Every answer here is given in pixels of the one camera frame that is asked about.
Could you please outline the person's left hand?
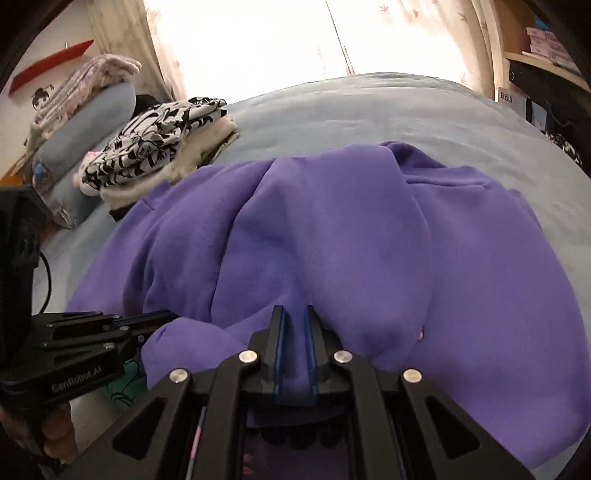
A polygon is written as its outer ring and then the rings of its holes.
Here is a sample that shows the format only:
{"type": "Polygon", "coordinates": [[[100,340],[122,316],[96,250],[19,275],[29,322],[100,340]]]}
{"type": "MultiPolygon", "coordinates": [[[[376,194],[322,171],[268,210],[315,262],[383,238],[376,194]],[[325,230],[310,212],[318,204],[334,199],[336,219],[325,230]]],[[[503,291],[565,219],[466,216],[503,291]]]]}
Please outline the person's left hand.
{"type": "MultiPolygon", "coordinates": [[[[1,408],[1,424],[8,437],[19,447],[26,448],[27,442],[33,440],[29,425],[5,408],[1,408]]],[[[62,464],[69,464],[77,458],[79,450],[69,402],[56,407],[42,422],[40,431],[42,449],[48,457],[59,460],[62,464]]]]}

